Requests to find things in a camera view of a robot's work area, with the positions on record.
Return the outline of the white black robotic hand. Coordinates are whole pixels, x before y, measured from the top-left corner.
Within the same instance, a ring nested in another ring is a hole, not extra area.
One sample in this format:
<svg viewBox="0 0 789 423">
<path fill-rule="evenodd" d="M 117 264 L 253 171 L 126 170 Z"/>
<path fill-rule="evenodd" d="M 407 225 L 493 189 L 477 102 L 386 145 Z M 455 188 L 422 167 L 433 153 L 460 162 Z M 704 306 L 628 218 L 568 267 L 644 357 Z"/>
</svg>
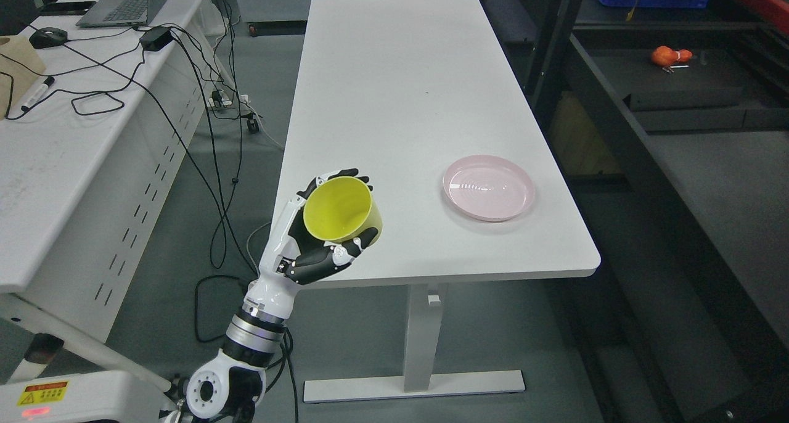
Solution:
<svg viewBox="0 0 789 423">
<path fill-rule="evenodd" d="M 288 319 L 296 294 L 304 286 L 349 268 L 353 260 L 377 240 L 380 226 L 364 229 L 356 237 L 344 241 L 318 239 L 308 232 L 304 221 L 305 205 L 319 187 L 335 179 L 358 182 L 364 194 L 372 195 L 369 177 L 359 175 L 357 168 L 321 174 L 305 189 L 296 192 L 274 222 L 272 237 L 258 265 L 258 279 L 249 285 L 237 313 L 239 316 L 248 321 Z"/>
</svg>

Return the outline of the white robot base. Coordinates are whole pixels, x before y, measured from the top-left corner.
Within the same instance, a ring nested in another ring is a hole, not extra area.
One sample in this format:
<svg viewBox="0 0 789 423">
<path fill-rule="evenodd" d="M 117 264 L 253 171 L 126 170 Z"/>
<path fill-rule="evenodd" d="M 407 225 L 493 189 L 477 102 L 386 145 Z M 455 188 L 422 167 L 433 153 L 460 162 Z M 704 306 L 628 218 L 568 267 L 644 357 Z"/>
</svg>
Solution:
<svg viewBox="0 0 789 423">
<path fill-rule="evenodd" d="M 3 422 L 158 422 L 176 407 L 158 387 L 124 371 L 6 384 Z"/>
</svg>

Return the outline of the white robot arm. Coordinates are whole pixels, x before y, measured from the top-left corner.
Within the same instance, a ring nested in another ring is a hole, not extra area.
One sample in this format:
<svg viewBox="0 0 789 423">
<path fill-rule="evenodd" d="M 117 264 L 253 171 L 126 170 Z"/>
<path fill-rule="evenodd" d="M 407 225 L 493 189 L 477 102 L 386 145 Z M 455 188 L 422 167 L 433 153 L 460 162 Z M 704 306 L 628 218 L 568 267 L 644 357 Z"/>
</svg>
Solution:
<svg viewBox="0 0 789 423">
<path fill-rule="evenodd" d="M 267 386 L 274 350 L 284 344 L 284 318 L 241 307 L 233 316 L 217 355 L 178 389 L 174 411 L 161 422 L 251 422 Z"/>
</svg>

